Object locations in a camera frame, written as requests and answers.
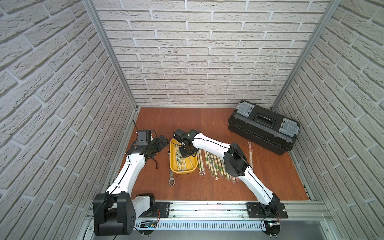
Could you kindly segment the white sleeve chopsticks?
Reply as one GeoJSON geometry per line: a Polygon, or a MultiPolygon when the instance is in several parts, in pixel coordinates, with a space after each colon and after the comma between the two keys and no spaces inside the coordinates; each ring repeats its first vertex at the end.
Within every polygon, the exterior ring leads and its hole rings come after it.
{"type": "Polygon", "coordinates": [[[215,165],[216,165],[217,173],[222,178],[224,176],[224,172],[222,170],[222,166],[221,166],[220,160],[219,160],[219,158],[216,155],[214,155],[214,160],[215,160],[215,165]]]}

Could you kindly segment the long plain chopsticks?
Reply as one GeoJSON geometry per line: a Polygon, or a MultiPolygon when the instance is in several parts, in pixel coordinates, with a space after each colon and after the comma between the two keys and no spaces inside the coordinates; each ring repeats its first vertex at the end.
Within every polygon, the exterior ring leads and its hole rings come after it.
{"type": "Polygon", "coordinates": [[[209,157],[208,157],[207,151],[205,151],[205,150],[204,150],[204,155],[205,155],[206,165],[208,166],[208,169],[210,170],[210,167],[209,167],[209,157]]]}

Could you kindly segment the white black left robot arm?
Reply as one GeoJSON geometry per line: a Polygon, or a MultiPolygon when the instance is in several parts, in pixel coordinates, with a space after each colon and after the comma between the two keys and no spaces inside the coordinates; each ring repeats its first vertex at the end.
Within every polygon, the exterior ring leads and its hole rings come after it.
{"type": "Polygon", "coordinates": [[[152,139],[150,131],[139,131],[139,139],[126,152],[126,161],[112,185],[93,200],[95,236],[130,235],[136,219],[161,217],[153,194],[141,194],[132,199],[132,191],[140,171],[149,159],[161,152],[169,141],[163,136],[152,139]]]}

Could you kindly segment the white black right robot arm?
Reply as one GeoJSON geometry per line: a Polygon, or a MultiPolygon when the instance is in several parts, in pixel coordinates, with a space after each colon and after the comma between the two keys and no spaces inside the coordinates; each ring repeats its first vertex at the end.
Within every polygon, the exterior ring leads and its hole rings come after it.
{"type": "Polygon", "coordinates": [[[222,143],[195,130],[187,133],[178,129],[173,138],[180,143],[179,150],[184,158],[196,154],[199,149],[222,158],[226,172],[240,179],[251,190],[266,216],[272,218],[279,214],[279,197],[258,179],[238,144],[222,143]]]}

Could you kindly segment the panda chopsticks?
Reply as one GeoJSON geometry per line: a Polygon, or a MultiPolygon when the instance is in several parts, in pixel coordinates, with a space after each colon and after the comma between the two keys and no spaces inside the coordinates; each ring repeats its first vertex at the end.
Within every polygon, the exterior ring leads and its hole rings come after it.
{"type": "Polygon", "coordinates": [[[217,174],[217,168],[216,168],[214,156],[212,155],[212,153],[208,153],[208,155],[209,155],[209,159],[210,159],[210,165],[211,165],[212,173],[214,175],[215,180],[217,181],[218,180],[218,174],[217,174]]]}

